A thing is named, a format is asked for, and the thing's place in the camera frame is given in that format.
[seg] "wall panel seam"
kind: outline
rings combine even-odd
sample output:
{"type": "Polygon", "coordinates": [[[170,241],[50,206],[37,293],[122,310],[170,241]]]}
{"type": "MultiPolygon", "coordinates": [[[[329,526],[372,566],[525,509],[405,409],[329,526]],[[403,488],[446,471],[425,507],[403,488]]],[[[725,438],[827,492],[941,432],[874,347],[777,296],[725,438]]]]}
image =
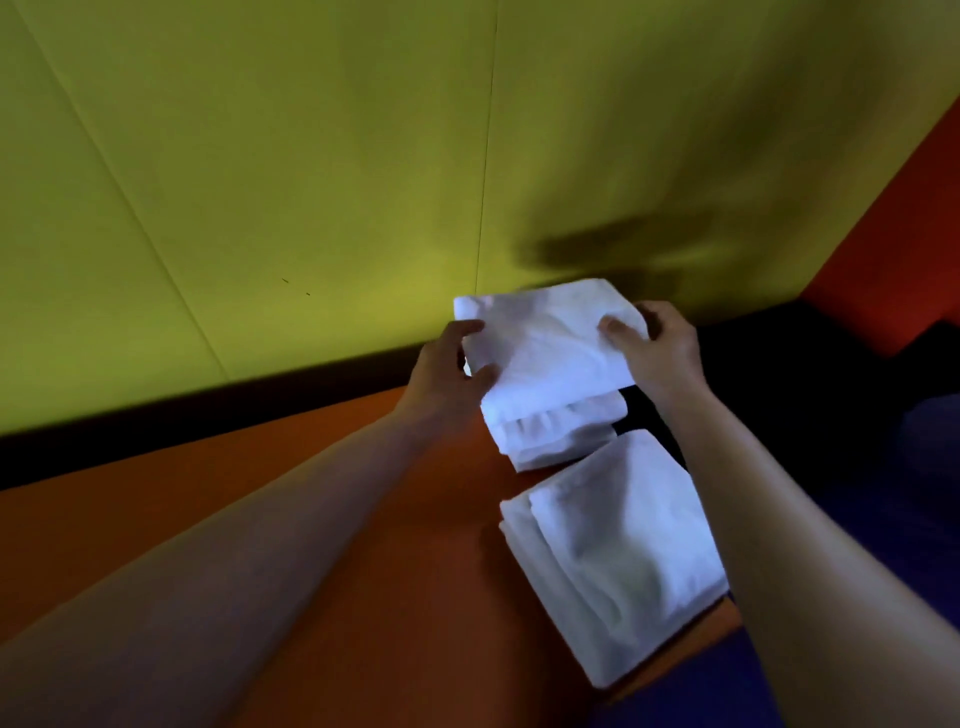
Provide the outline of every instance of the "wall panel seam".
{"type": "Polygon", "coordinates": [[[107,156],[104,154],[104,150],[101,148],[101,145],[97,142],[96,137],[94,136],[93,132],[89,128],[89,125],[86,123],[84,119],[84,115],[81,113],[79,107],[74,102],[73,97],[70,95],[70,92],[67,90],[66,84],[63,82],[63,80],[60,77],[60,74],[57,72],[57,68],[54,66],[53,62],[51,61],[49,54],[47,54],[46,50],[43,48],[43,45],[40,43],[39,38],[36,36],[36,33],[34,33],[34,29],[30,27],[30,23],[27,21],[26,15],[22,10],[20,10],[20,7],[16,2],[16,0],[9,0],[9,2],[13,6],[13,10],[19,16],[20,22],[23,23],[23,27],[26,29],[31,40],[34,42],[34,45],[36,46],[37,51],[39,52],[40,56],[43,58],[43,62],[46,63],[47,69],[50,71],[50,75],[53,77],[54,81],[57,83],[57,86],[63,92],[63,96],[66,98],[67,103],[70,106],[71,110],[73,111],[74,116],[76,117],[78,123],[80,124],[81,129],[84,130],[84,134],[86,135],[86,138],[89,139],[90,144],[93,146],[93,149],[96,151],[97,157],[100,158],[100,161],[104,166],[104,169],[107,170],[107,174],[109,175],[110,179],[113,181],[113,184],[116,187],[117,192],[120,194],[120,197],[123,199],[124,206],[127,208],[131,217],[135,221],[137,228],[140,230],[144,239],[147,241],[147,245],[149,246],[154,256],[154,260],[156,261],[156,264],[163,271],[163,276],[167,278],[167,280],[170,282],[170,285],[173,286],[173,289],[177,292],[177,296],[180,299],[180,303],[183,305],[183,308],[186,310],[187,316],[189,317],[194,328],[197,330],[201,338],[204,340],[204,345],[206,346],[206,349],[209,352],[210,356],[212,356],[213,360],[216,362],[217,368],[220,370],[220,373],[223,376],[224,381],[231,381],[231,377],[229,375],[229,372],[227,371],[227,367],[224,365],[224,362],[220,358],[220,355],[217,353],[216,349],[214,349],[213,343],[210,341],[209,336],[207,336],[203,325],[200,323],[200,319],[197,317],[197,314],[194,312],[193,308],[190,306],[190,303],[186,299],[186,296],[183,294],[183,291],[180,290],[180,287],[177,285],[177,281],[174,278],[173,274],[170,272],[170,268],[167,265],[166,261],[163,259],[163,255],[160,253],[159,248],[156,246],[156,243],[154,242],[154,239],[151,237],[150,233],[147,231],[146,225],[144,224],[141,216],[137,213],[136,207],[133,204],[133,201],[131,200],[130,196],[127,194],[127,191],[124,189],[123,184],[120,183],[120,179],[117,177],[112,167],[110,166],[107,160],[107,156]]]}
{"type": "Polygon", "coordinates": [[[480,246],[483,244],[483,221],[484,212],[487,206],[487,161],[490,158],[490,129],[493,118],[493,86],[496,81],[496,44],[498,40],[498,31],[500,30],[500,2],[497,0],[496,10],[493,14],[493,53],[490,63],[490,97],[487,101],[487,141],[484,145],[483,153],[483,180],[480,185],[480,225],[477,231],[477,257],[473,270],[473,295],[478,295],[477,287],[480,282],[480,246]]]}

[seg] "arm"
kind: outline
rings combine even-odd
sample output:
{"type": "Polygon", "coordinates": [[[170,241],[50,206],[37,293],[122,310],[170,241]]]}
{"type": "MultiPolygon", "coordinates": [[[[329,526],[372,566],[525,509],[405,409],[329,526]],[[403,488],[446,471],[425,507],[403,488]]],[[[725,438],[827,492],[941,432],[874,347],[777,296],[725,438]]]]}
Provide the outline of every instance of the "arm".
{"type": "Polygon", "coordinates": [[[606,318],[684,453],[737,605],[790,725],[960,723],[960,635],[834,523],[709,390],[696,329],[646,303],[606,318]]]}
{"type": "Polygon", "coordinates": [[[0,725],[206,725],[276,649],[373,507],[493,385],[451,323],[396,410],[149,551],[0,647],[0,725]]]}

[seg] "orange bed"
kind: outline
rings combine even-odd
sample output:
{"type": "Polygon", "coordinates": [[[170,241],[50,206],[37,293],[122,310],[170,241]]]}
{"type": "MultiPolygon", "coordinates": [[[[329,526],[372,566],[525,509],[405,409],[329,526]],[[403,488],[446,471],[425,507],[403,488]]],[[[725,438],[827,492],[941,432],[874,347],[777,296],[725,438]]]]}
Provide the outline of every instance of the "orange bed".
{"type": "MultiPolygon", "coordinates": [[[[0,640],[389,412],[400,392],[0,492],[0,640]]],[[[739,627],[724,600],[613,691],[593,691],[497,529],[499,501],[543,477],[514,473],[479,417],[433,449],[381,503],[230,722],[576,724],[739,627]]]]}

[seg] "red wall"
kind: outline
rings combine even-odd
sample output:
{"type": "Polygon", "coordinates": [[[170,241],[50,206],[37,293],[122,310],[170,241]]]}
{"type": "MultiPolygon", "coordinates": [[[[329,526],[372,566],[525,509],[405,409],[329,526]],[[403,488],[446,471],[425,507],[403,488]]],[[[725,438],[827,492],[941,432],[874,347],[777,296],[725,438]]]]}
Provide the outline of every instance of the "red wall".
{"type": "Polygon", "coordinates": [[[960,325],[960,100],[803,298],[884,354],[898,352],[938,320],[960,325]]]}

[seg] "white towel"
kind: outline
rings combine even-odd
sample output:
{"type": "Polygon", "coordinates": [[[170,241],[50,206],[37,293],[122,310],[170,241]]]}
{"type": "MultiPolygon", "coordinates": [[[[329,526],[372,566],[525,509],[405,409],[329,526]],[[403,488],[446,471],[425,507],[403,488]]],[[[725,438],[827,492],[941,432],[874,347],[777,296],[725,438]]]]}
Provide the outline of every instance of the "white towel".
{"type": "Polygon", "coordinates": [[[606,395],[634,383],[623,354],[597,330],[606,314],[646,336],[643,316],[609,282],[584,279],[534,291],[462,296],[455,318],[487,322],[464,340],[469,367],[500,367],[480,407],[487,425],[606,395]]]}
{"type": "Polygon", "coordinates": [[[514,470],[518,473],[559,465],[578,457],[589,455],[616,439],[616,430],[611,425],[587,425],[579,427],[552,443],[535,448],[507,452],[514,470]]]}
{"type": "Polygon", "coordinates": [[[500,452],[507,455],[542,448],[585,427],[609,425],[627,416],[627,402],[619,392],[608,392],[556,409],[505,423],[489,425],[500,452]]]}
{"type": "Polygon", "coordinates": [[[729,588],[689,475],[646,430],[500,510],[511,551],[598,688],[729,588]]]}

